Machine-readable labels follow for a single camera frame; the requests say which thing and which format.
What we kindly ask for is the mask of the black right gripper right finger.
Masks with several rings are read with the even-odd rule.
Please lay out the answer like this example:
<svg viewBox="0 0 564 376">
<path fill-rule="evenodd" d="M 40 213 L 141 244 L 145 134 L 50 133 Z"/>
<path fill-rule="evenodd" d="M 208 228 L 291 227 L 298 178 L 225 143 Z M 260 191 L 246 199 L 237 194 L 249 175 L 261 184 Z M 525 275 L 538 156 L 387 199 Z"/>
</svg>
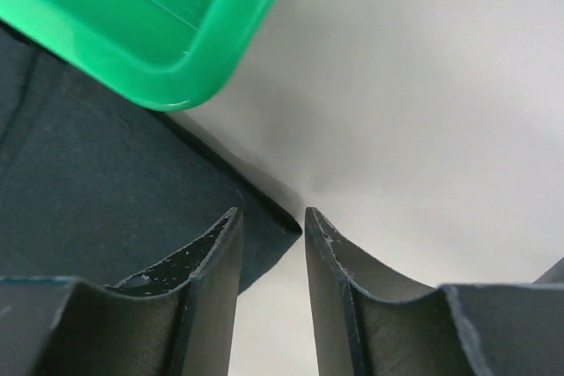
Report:
<svg viewBox="0 0 564 376">
<path fill-rule="evenodd" d="M 309 297 L 321 375 L 560 375 L 563 266 L 530 284 L 443 284 L 405 276 L 305 213 Z"/>
</svg>

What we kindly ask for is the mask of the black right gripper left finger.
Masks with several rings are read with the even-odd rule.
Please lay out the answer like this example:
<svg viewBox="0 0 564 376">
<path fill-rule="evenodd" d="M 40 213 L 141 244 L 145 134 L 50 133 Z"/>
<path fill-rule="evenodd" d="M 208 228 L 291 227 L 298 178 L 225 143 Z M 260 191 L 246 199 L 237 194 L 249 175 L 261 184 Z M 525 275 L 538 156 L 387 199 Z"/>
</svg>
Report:
<svg viewBox="0 0 564 376">
<path fill-rule="evenodd" d="M 1 280 L 4 375 L 225 375 L 242 214 L 113 286 L 70 276 Z"/>
</svg>

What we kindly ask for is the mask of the black t-shirt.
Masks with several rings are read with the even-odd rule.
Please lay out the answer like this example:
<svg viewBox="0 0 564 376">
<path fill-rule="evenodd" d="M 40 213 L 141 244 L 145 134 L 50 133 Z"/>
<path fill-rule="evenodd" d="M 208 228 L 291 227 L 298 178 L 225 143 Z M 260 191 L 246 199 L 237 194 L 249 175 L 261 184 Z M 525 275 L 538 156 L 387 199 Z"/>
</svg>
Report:
<svg viewBox="0 0 564 376">
<path fill-rule="evenodd" d="M 114 284 L 243 214 L 240 287 L 301 236 L 295 219 L 171 118 L 1 28 L 1 272 Z"/>
</svg>

